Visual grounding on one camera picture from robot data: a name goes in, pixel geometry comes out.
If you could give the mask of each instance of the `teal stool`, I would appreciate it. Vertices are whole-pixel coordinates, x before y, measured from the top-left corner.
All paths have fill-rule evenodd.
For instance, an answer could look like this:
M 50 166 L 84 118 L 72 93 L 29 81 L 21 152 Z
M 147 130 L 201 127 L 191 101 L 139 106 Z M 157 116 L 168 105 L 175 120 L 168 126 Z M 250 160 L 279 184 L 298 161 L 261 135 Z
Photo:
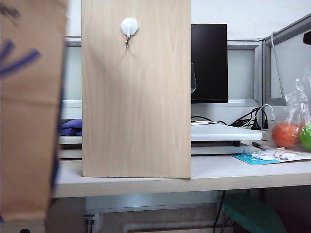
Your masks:
M 275 209 L 249 194 L 225 196 L 222 211 L 250 233 L 286 233 Z

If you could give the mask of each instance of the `blue marking on paper bag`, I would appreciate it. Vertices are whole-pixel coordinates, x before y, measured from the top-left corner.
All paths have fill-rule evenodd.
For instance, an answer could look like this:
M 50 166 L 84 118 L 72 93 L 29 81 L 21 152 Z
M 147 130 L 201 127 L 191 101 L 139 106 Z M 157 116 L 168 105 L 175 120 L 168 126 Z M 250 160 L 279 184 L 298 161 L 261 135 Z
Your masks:
M 16 61 L 10 63 L 6 67 L 3 67 L 2 61 L 11 54 L 13 47 L 14 43 L 9 40 L 3 48 L 3 52 L 0 53 L 0 78 L 14 71 L 19 71 L 20 69 L 25 68 L 41 56 L 38 50 L 32 49 Z

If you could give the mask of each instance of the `computer monitor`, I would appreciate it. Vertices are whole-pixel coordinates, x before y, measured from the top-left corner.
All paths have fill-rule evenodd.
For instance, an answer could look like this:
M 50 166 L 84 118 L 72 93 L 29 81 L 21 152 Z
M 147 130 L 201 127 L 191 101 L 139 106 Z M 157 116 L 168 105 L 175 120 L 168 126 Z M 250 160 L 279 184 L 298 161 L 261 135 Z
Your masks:
M 191 25 L 191 62 L 197 85 L 191 95 L 191 103 L 227 103 L 226 24 Z

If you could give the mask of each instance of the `white cable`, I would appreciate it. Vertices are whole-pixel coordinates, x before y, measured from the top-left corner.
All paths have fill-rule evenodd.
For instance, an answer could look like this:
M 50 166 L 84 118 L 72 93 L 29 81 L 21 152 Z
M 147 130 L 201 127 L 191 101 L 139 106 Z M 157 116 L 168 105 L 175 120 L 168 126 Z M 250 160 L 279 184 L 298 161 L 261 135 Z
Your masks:
M 279 66 L 278 66 L 278 63 L 277 63 L 277 56 L 276 56 L 276 49 L 274 47 L 274 42 L 273 42 L 273 35 L 274 35 L 275 32 L 272 32 L 271 34 L 271 44 L 272 44 L 272 50 L 273 50 L 273 53 L 274 53 L 274 57 L 276 59 L 276 71 L 277 71 L 277 76 L 278 76 L 278 80 L 280 82 L 280 89 L 281 89 L 281 95 L 282 95 L 282 98 L 284 99 L 285 101 L 285 95 L 284 95 L 284 91 L 283 91 L 283 83 L 282 83 L 282 79 L 280 77 L 280 71 L 279 71 Z
M 257 117 L 257 115 L 258 115 L 259 112 L 263 109 L 264 106 L 269 106 L 269 107 L 272 109 L 272 119 L 271 119 L 271 120 L 275 120 L 276 118 L 275 118 L 275 116 L 274 116 L 273 107 L 272 107 L 271 105 L 269 105 L 269 104 L 264 104 L 264 105 L 262 105 L 262 107 L 258 110 L 257 114 L 256 114 L 253 118 L 251 118 L 247 123 L 245 123 L 244 125 L 240 126 L 239 128 L 242 128 L 242 127 L 244 127 L 245 125 L 247 125 L 247 124 L 249 124 L 250 122 L 252 122 L 252 121 Z
M 191 125 L 209 125 L 210 123 L 213 123 L 213 124 L 222 124 L 222 123 L 220 123 L 220 122 L 199 120 L 199 121 L 191 122 Z

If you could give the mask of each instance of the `desk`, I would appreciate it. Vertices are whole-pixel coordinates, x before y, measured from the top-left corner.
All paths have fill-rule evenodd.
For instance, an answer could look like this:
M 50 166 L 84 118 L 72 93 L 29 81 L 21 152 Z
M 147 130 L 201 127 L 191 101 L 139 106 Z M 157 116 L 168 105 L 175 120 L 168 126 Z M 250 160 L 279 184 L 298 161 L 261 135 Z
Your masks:
M 82 177 L 82 161 L 61 161 L 54 197 L 165 193 L 311 184 L 311 162 L 252 166 L 232 156 L 191 158 L 191 179 Z

